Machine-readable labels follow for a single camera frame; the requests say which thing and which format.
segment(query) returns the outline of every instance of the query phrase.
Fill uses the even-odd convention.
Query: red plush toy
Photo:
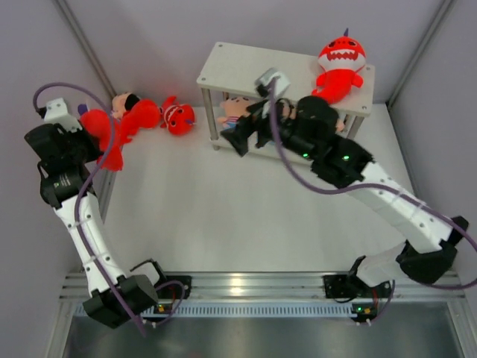
[[[99,140],[99,150],[105,152],[111,138],[110,120],[103,110],[89,110],[80,118],[80,123],[84,129],[93,137]],[[120,148],[119,125],[115,123],[115,136],[113,147],[108,154],[106,161],[101,168],[114,172],[122,170],[123,159]]]
[[[120,143],[123,145],[132,140],[140,128],[155,128],[161,119],[158,106],[150,99],[141,99],[127,110],[121,119]]]
[[[176,104],[176,96],[168,97],[160,108],[164,122],[161,128],[166,128],[175,136],[182,136],[192,130],[195,124],[194,110],[189,104]]]
[[[323,73],[316,80],[317,87],[312,95],[323,98],[329,104],[341,101],[352,86],[361,87],[363,78],[358,72],[366,65],[366,54],[358,41],[344,36],[330,42],[318,56]]]

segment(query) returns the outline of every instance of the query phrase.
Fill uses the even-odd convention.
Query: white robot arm
[[[248,152],[248,138],[254,132],[257,132],[257,148],[270,140],[281,142],[275,147],[288,171],[302,185],[318,193],[330,194],[301,178],[285,159],[282,146],[310,160],[312,172],[338,188],[334,193],[348,192],[378,213],[406,239],[388,251],[359,257],[346,277],[331,279],[325,284],[325,287],[337,286],[333,291],[345,292],[345,296],[333,297],[334,294],[330,293],[329,297],[364,297],[370,294],[370,288],[399,277],[409,277],[425,284],[434,283],[450,269],[457,254],[455,245],[462,235],[443,220],[424,211],[426,203],[417,200],[396,183],[358,143],[337,135],[338,113],[322,98],[310,95],[300,99],[296,103],[295,119],[273,118],[277,113],[283,113],[282,106],[291,105],[284,98],[275,101],[285,93],[289,84],[283,73],[269,69],[256,81],[256,91],[264,100],[249,106],[247,111],[250,115],[242,116],[234,128],[222,131],[221,135],[241,156]],[[382,189],[370,186],[347,189],[356,184],[374,184]],[[467,229],[465,219],[457,217],[452,220],[463,230]]]
[[[62,98],[50,101],[45,109],[45,124],[25,135],[40,157],[40,194],[68,229],[81,258],[90,296],[83,303],[86,313],[109,327],[118,327],[131,313],[138,315],[158,301],[155,286],[166,277],[153,260],[128,270],[111,251],[92,186],[78,197],[89,176],[85,163],[102,155],[97,141],[68,113]],[[79,222],[75,220],[78,200]],[[123,303],[117,299],[119,292]]]

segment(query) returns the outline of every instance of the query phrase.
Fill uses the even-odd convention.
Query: grey wall panel
[[[37,157],[23,136],[41,120],[31,98],[71,81],[106,98],[69,29],[49,1],[10,1],[0,13],[0,347],[2,357],[41,357],[61,283],[79,259],[66,229],[39,194]],[[52,90],[42,104],[71,90]]]
[[[376,65],[388,99],[438,0],[69,0],[117,90],[200,101],[195,80],[217,41],[318,54],[343,34]]]
[[[421,196],[447,215],[471,221],[477,236],[477,1],[457,1],[392,112]],[[477,276],[477,255],[460,244],[457,269]],[[469,291],[477,314],[477,290]]]

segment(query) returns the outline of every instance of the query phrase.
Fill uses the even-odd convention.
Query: white shelf
[[[320,74],[317,56],[216,43],[197,83],[208,90],[255,97],[255,80],[270,67],[277,68],[290,79],[291,86],[285,97],[292,101],[310,95]],[[362,88],[353,87],[350,95],[333,107],[351,116],[368,117],[373,106],[375,68],[367,65],[359,73],[364,79]]]
[[[214,151],[203,108],[196,116],[184,137],[157,128],[124,146],[105,226],[128,266],[154,258],[167,271],[343,271],[403,240],[354,198],[302,188],[278,160]],[[356,140],[411,189],[385,105],[373,106]]]

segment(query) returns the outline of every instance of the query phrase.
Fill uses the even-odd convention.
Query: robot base
[[[186,276],[186,275],[173,275],[173,274],[168,274],[166,279],[161,280],[158,285],[161,283],[169,282],[169,281],[179,281],[184,285],[185,292],[184,292],[184,299],[189,298],[191,295],[191,288],[192,288],[192,276]],[[162,289],[158,293],[159,299],[163,300],[168,300],[168,299],[173,299],[173,298],[179,298],[180,295],[182,295],[182,289],[178,285],[172,285],[169,286],[167,289]]]
[[[159,300],[154,286],[143,274],[119,280],[119,291],[136,315]],[[110,328],[117,328],[130,319],[110,289],[83,302],[83,308],[89,317]]]
[[[323,277],[323,283],[325,285],[326,298],[332,298],[335,300],[352,300],[357,297],[373,298],[373,295],[376,295],[378,298],[388,298],[391,294],[391,285],[389,282],[383,282],[380,285],[371,288],[362,282],[361,284],[351,284],[350,276],[348,274],[327,275]]]

